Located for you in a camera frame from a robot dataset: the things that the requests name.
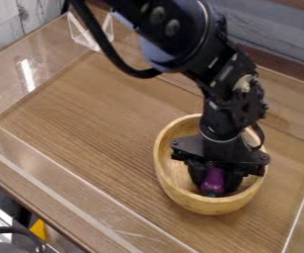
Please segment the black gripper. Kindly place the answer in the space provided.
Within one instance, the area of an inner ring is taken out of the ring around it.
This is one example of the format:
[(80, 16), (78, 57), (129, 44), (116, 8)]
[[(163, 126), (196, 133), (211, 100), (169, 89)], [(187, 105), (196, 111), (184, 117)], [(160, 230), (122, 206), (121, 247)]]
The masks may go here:
[(249, 175), (263, 177), (269, 155), (261, 145), (251, 146), (241, 132), (221, 136), (209, 128), (171, 141), (171, 157), (185, 163), (193, 184), (201, 188), (209, 167), (225, 172), (225, 195), (231, 195)]

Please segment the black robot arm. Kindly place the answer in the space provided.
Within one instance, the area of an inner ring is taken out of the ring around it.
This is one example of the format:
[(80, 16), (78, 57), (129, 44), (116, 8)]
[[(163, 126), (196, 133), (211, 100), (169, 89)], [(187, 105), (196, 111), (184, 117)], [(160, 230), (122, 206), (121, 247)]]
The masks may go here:
[(261, 177), (269, 156), (252, 146), (244, 131), (264, 136), (257, 122), (268, 103), (256, 65), (228, 36), (228, 22), (209, 0), (97, 0), (140, 35), (152, 67), (132, 67), (112, 46), (88, 0), (70, 4), (114, 65), (129, 75), (149, 79), (179, 72), (192, 79), (204, 95), (199, 132), (171, 142), (172, 158), (185, 163), (203, 195), (233, 193), (249, 175)]

